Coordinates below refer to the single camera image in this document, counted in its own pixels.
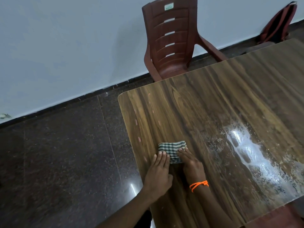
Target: human hand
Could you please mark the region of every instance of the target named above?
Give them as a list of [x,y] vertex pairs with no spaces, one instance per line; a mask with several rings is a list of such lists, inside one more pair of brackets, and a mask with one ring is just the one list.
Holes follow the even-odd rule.
[[152,202],[163,196],[172,186],[173,176],[169,174],[169,164],[170,156],[166,152],[159,151],[152,159],[142,188]]
[[189,185],[206,180],[203,164],[193,156],[188,148],[179,149],[177,155],[184,163],[184,173]]

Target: wood grain surface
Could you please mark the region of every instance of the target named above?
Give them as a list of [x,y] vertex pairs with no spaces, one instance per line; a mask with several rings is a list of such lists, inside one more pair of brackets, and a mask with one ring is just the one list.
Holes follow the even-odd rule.
[[[142,179],[161,142],[185,140],[241,226],[304,195],[304,44],[292,39],[121,94]],[[182,165],[151,206],[157,228],[209,227]]]

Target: backpack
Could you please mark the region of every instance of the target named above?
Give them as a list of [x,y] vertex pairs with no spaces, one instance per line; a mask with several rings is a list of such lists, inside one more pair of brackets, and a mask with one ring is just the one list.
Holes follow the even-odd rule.
[[256,39],[257,43],[261,44],[268,41],[279,43],[285,41],[286,37],[289,35],[287,28],[293,19],[296,10],[296,1],[292,1],[281,9],[264,27],[263,31]]

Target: orange beaded bracelet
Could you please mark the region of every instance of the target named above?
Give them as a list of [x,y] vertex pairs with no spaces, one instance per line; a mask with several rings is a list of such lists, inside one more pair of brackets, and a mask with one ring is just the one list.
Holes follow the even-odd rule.
[[191,184],[191,185],[189,186],[189,188],[191,189],[192,193],[193,193],[193,190],[194,190],[196,187],[198,187],[199,185],[201,185],[201,184],[209,186],[207,181],[201,181],[201,182],[193,183],[193,184]]

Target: checkered cloth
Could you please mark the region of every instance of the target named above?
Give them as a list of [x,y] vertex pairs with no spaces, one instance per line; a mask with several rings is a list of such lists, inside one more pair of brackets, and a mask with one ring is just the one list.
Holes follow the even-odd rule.
[[182,163],[181,159],[179,158],[179,156],[177,156],[176,152],[178,151],[179,148],[185,149],[185,147],[187,147],[185,141],[173,142],[173,143],[164,142],[158,144],[159,151],[165,151],[167,154],[170,155],[170,164]]

